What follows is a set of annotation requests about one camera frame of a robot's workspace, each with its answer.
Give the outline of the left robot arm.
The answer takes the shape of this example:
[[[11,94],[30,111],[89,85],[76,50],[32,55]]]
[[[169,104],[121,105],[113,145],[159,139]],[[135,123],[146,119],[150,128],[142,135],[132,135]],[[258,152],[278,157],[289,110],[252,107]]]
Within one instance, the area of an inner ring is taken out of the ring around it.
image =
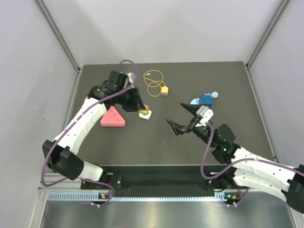
[[[110,107],[121,105],[126,112],[138,112],[145,106],[138,88],[134,85],[134,73],[111,71],[102,85],[91,88],[80,110],[68,126],[53,140],[46,140],[42,150],[46,159],[45,167],[69,180],[89,179],[97,188],[107,185],[104,170],[78,157],[80,146],[96,122]]]

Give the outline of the yellow cube plug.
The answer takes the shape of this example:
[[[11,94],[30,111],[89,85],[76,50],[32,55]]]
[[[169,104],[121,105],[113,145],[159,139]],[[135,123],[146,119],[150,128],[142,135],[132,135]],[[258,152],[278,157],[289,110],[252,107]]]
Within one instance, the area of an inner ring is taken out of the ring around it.
[[[144,109],[139,110],[139,113],[143,115],[147,115],[149,113],[149,110],[150,110],[149,106],[145,104]]]

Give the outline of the dark blue cube socket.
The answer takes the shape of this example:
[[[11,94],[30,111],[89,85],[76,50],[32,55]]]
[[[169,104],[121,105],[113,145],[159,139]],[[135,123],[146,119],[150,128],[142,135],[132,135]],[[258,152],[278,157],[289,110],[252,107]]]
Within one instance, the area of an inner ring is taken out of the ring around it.
[[[212,99],[213,97],[211,95],[201,95],[199,98],[199,104],[207,106],[209,109],[211,109],[213,105]]]

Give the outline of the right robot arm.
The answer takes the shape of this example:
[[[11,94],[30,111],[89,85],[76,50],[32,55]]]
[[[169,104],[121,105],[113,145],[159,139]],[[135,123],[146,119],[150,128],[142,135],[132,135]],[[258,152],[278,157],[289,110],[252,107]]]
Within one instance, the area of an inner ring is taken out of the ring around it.
[[[206,180],[220,180],[225,188],[235,185],[256,189],[286,202],[299,213],[304,212],[304,166],[286,166],[265,159],[236,144],[231,128],[223,124],[214,128],[211,123],[213,111],[204,105],[181,104],[193,115],[188,125],[167,120],[176,135],[193,132],[206,143],[200,173]],[[209,149],[213,157],[226,167],[218,174],[208,176],[204,171]]]

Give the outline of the light blue round power strip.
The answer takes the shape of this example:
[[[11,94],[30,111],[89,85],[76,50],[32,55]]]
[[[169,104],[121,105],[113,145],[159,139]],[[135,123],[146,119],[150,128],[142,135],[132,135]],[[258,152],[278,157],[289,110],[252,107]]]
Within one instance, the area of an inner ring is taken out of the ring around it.
[[[190,102],[191,105],[199,105],[200,104],[200,98],[195,98]]]

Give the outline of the white charger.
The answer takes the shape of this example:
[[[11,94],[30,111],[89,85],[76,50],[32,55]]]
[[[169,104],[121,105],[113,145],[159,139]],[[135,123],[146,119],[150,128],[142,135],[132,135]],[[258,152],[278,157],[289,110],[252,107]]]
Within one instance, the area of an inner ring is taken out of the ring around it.
[[[152,111],[149,110],[146,114],[139,113],[139,117],[145,120],[149,120],[152,115]]]

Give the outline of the yellow charger with cable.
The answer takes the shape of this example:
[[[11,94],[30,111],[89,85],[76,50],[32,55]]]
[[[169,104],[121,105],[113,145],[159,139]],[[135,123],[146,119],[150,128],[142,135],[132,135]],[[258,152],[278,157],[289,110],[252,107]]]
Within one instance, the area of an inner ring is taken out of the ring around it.
[[[169,88],[166,86],[161,87],[161,95],[165,96],[168,95],[169,93]]]

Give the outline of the pink triangular power strip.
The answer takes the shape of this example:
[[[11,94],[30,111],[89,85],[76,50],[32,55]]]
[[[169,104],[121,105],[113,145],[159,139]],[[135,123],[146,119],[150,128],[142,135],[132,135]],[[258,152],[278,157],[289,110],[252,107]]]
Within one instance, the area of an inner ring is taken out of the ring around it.
[[[124,127],[125,120],[115,107],[111,106],[100,121],[102,127]]]

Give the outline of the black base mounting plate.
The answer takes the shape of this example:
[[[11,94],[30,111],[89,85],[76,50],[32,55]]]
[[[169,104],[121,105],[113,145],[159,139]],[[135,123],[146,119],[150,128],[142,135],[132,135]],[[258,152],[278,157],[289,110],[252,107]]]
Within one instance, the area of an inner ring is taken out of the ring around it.
[[[221,178],[207,180],[200,165],[116,165],[103,166],[100,182],[115,190],[133,186],[198,186],[204,189],[225,189],[229,184]]]

